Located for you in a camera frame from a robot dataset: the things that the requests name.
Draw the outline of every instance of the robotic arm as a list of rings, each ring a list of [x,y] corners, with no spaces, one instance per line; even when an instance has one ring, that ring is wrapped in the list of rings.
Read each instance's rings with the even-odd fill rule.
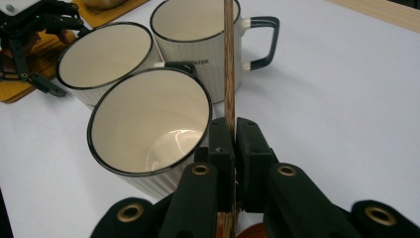
[[[38,73],[30,72],[24,46],[33,33],[46,30],[47,34],[59,34],[64,29],[87,33],[78,14],[78,6],[56,0],[1,1],[0,39],[2,49],[11,49],[15,71],[5,71],[0,64],[0,81],[28,82],[44,93],[65,96],[66,92]]]

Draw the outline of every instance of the mug handle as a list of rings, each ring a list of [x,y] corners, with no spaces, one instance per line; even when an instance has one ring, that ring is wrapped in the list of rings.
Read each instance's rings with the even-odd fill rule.
[[[195,65],[191,62],[186,61],[166,61],[166,62],[158,62],[155,63],[154,67],[169,67],[174,69],[179,69],[181,71],[184,71],[186,73],[189,73],[195,77],[198,77],[197,69],[195,68]]]
[[[265,58],[257,59],[257,60],[251,61],[250,63],[250,70],[255,70],[255,69],[265,67],[271,63],[272,58],[274,57],[275,48],[277,47],[278,33],[280,31],[280,21],[275,17],[269,17],[269,16],[252,17],[250,18],[250,20],[251,20],[250,29],[263,28],[263,27],[273,28],[271,46],[269,48],[268,55]]]

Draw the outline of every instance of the wooden rod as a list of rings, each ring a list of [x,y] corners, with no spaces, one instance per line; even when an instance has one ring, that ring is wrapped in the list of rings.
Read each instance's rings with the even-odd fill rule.
[[[232,143],[235,143],[235,43],[234,0],[225,0],[225,117]],[[224,238],[234,238],[237,223],[235,183],[232,184],[232,212],[225,214]]]
[[[225,117],[235,141],[235,46],[233,0],[225,0]]]

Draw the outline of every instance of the wooden board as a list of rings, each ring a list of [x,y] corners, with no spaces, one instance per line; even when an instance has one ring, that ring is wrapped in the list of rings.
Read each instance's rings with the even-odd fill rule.
[[[396,26],[420,33],[420,10],[386,0],[328,0]]]
[[[149,0],[127,0],[121,5],[108,9],[108,10],[95,10],[87,7],[83,0],[73,0],[74,4],[79,7],[80,16],[93,28],[103,26],[115,19],[123,16],[124,14],[136,9],[137,7],[145,4]]]
[[[71,41],[75,35],[72,31],[66,33]],[[67,47],[57,36],[39,33],[40,40],[32,47],[27,54],[27,63],[31,72],[37,72],[47,79],[55,77],[56,62]],[[0,101],[13,103],[28,95],[36,88],[31,84],[21,81],[1,81],[0,82]]]

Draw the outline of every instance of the black mug rim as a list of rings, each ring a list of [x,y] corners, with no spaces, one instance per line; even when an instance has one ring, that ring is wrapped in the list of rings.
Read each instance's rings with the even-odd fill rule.
[[[148,52],[146,53],[146,55],[145,55],[145,57],[135,66],[135,67],[133,67],[130,71],[128,71],[127,73],[125,73],[124,75],[122,75],[122,76],[120,76],[120,77],[118,77],[118,78],[115,78],[115,79],[113,79],[113,80],[110,80],[110,81],[108,81],[108,82],[104,82],[104,83],[102,83],[102,84],[98,84],[98,85],[94,85],[94,86],[87,86],[87,87],[80,87],[80,86],[74,86],[74,85],[70,85],[70,84],[68,84],[67,82],[65,82],[64,81],[64,79],[61,77],[61,75],[59,74],[59,67],[60,67],[60,65],[61,65],[61,60],[62,60],[62,58],[64,57],[64,55],[67,53],[67,51],[69,51],[70,49],[71,49],[71,47],[72,46],[74,46],[75,44],[77,44],[79,41],[81,41],[83,38],[85,38],[86,36],[88,36],[88,35],[90,35],[90,34],[92,34],[92,33],[94,33],[94,32],[96,32],[96,31],[99,31],[99,30],[101,30],[101,29],[104,29],[104,28],[107,28],[107,27],[113,27],[113,26],[116,26],[116,25],[133,25],[133,26],[136,26],[136,27],[140,27],[140,28],[142,28],[143,30],[145,30],[147,33],[148,33],[148,35],[149,35],[149,37],[150,37],[150,39],[151,39],[151,45],[150,45],[150,47],[149,47],[149,50],[148,50]],[[109,84],[112,84],[112,83],[115,83],[116,81],[119,81],[119,80],[121,80],[122,78],[124,78],[124,77],[126,77],[127,75],[129,75],[130,73],[132,73],[134,70],[136,70],[136,68],[138,68],[140,65],[142,65],[142,63],[143,62],[145,62],[145,60],[149,57],[149,55],[151,54],[151,52],[152,52],[152,49],[153,49],[153,47],[154,47],[154,44],[155,44],[155,40],[154,40],[154,38],[153,38],[153,36],[152,36],[152,33],[151,33],[151,31],[147,28],[147,27],[145,27],[145,26],[143,26],[143,25],[141,25],[141,24],[139,24],[139,23],[135,23],[135,22],[115,22],[115,23],[111,23],[111,24],[107,24],[107,25],[104,25],[104,26],[101,26],[101,27],[97,27],[97,28],[94,28],[94,29],[92,29],[91,31],[89,31],[86,35],[84,35],[83,37],[81,37],[81,38],[77,38],[75,41],[73,41],[70,45],[68,45],[67,46],[67,48],[61,53],[61,55],[60,55],[60,57],[58,58],[58,61],[57,61],[57,64],[56,64],[56,66],[55,66],[55,74],[56,74],[56,79],[62,84],[62,85],[64,85],[65,87],[67,87],[67,88],[70,88],[70,89],[74,89],[74,90],[89,90],[89,89],[94,89],[94,88],[99,88],[99,87],[103,87],[103,86],[106,86],[106,85],[109,85]]]
[[[169,37],[163,36],[162,34],[160,34],[155,29],[155,26],[154,26],[154,16],[155,16],[155,13],[158,11],[158,9],[161,6],[163,6],[168,1],[169,0],[166,0],[166,1],[161,2],[159,5],[157,5],[157,7],[152,12],[152,15],[151,15],[151,18],[150,18],[150,26],[151,26],[151,30],[155,34],[155,36],[157,36],[157,37],[159,37],[159,38],[161,38],[161,39],[163,39],[165,41],[173,42],[173,43],[197,43],[197,42],[204,42],[204,41],[209,40],[209,39],[212,39],[212,38],[216,38],[216,37],[218,37],[218,36],[220,36],[220,35],[222,35],[222,34],[225,33],[225,30],[222,30],[220,32],[217,32],[217,33],[213,34],[210,37],[201,38],[201,39],[195,39],[195,40],[176,40],[176,39],[171,39]],[[239,4],[239,1],[238,0],[234,0],[234,1],[235,1],[235,3],[238,6],[238,14],[237,14],[236,18],[234,19],[234,25],[235,25],[238,22],[238,20],[240,19],[240,17],[241,17],[241,5]]]
[[[207,127],[206,127],[205,131],[203,132],[202,137],[197,142],[197,144],[196,144],[195,147],[201,145],[203,143],[203,141],[207,137],[207,134],[208,134],[208,125],[211,123],[211,120],[213,118],[213,103],[211,101],[211,97],[210,97],[210,94],[209,94],[207,88],[200,81],[200,79],[198,79],[195,75],[192,75],[192,74],[190,74],[190,73],[188,73],[188,72],[186,72],[184,70],[177,69],[177,68],[164,67],[164,66],[163,67],[147,68],[147,69],[144,69],[144,70],[141,70],[141,71],[137,71],[137,72],[131,73],[129,75],[126,75],[124,78],[122,78],[120,81],[118,81],[114,85],[112,85],[112,87],[110,89],[108,89],[104,93],[104,95],[102,95],[102,97],[99,99],[98,103],[93,108],[93,111],[92,111],[92,114],[90,116],[90,119],[89,119],[89,122],[88,122],[88,126],[87,126],[87,144],[88,144],[90,153],[92,154],[93,158],[96,160],[97,163],[99,163],[103,168],[105,168],[106,170],[108,170],[108,171],[110,171],[110,172],[112,172],[114,174],[117,174],[117,175],[120,175],[120,176],[125,176],[125,177],[132,177],[132,178],[148,177],[148,176],[154,176],[154,175],[162,174],[164,172],[167,172],[167,171],[169,171],[169,170],[177,167],[179,164],[181,164],[184,161],[186,161],[187,159],[189,159],[194,154],[194,152],[195,152],[195,149],[191,150],[182,159],[180,159],[179,161],[177,161],[174,164],[171,164],[170,166],[167,166],[165,168],[162,168],[162,169],[159,169],[159,170],[155,170],[155,171],[151,171],[151,172],[132,173],[132,172],[124,172],[124,171],[118,170],[118,169],[110,166],[109,164],[107,164],[99,156],[99,154],[95,150],[95,146],[94,146],[93,140],[92,140],[92,127],[93,127],[93,123],[94,123],[94,120],[95,120],[95,116],[96,116],[97,110],[100,107],[100,105],[102,104],[102,102],[105,100],[105,98],[107,97],[107,95],[110,94],[115,87],[117,87],[118,85],[120,85],[124,81],[132,78],[133,76],[136,76],[138,74],[141,74],[141,73],[144,73],[144,72],[148,72],[148,71],[154,71],[154,70],[173,70],[173,71],[177,71],[177,72],[186,74],[189,77],[191,77],[193,80],[195,80],[195,82],[197,82],[198,85],[203,89],[204,94],[207,97],[209,117],[207,118]]]

